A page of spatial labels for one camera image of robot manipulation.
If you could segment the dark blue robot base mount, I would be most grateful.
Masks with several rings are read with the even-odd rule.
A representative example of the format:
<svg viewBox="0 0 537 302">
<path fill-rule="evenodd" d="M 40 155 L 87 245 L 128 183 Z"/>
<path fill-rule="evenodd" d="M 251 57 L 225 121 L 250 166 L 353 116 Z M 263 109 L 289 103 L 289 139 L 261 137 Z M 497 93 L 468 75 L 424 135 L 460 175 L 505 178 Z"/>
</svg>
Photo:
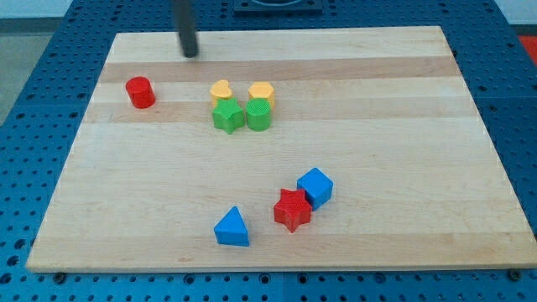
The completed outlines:
<svg viewBox="0 0 537 302">
<path fill-rule="evenodd" d="M 321 13 L 321 0 L 233 0 L 235 15 L 255 13 Z"/>
</svg>

